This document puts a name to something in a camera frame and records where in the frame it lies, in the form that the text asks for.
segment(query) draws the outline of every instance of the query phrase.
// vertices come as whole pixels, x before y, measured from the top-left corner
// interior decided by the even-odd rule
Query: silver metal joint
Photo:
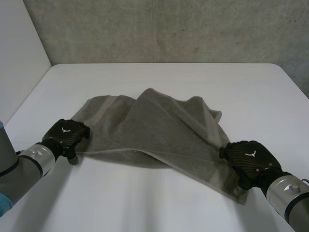
[[[27,150],[19,154],[19,156],[29,156],[30,158],[36,160],[42,168],[43,176],[51,170],[56,162],[52,151],[41,144],[32,145]]]
[[[268,188],[266,198],[278,214],[284,218],[285,209],[299,195],[309,192],[309,186],[293,175],[275,180]]]

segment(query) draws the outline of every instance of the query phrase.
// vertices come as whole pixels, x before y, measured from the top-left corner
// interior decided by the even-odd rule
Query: concrete wall
[[[309,96],[308,0],[24,2],[53,65],[275,63]]]
[[[0,120],[5,124],[51,64],[22,0],[0,0]]]

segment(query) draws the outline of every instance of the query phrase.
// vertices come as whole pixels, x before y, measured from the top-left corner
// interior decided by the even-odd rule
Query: white wall
[[[6,124],[51,65],[22,0],[0,0],[0,120]]]

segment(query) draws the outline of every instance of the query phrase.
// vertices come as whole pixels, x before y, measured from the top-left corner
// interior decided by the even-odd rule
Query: towel fold
[[[151,88],[136,100],[127,96],[89,99],[72,117],[91,128],[78,154],[145,168],[172,167],[239,203],[239,177],[219,158],[229,139],[218,122],[221,112],[201,97],[179,101]]]

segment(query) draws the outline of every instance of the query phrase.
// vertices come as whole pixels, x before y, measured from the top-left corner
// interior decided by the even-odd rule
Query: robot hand
[[[78,158],[75,147],[83,138],[88,139],[89,136],[90,128],[84,123],[60,119],[43,136],[42,143],[51,139],[56,141],[61,149],[61,155],[67,157],[70,164],[76,165]]]
[[[281,170],[276,158],[257,141],[228,143],[220,148],[219,157],[232,164],[240,177],[239,186],[245,190],[259,187],[259,177],[265,170]]]

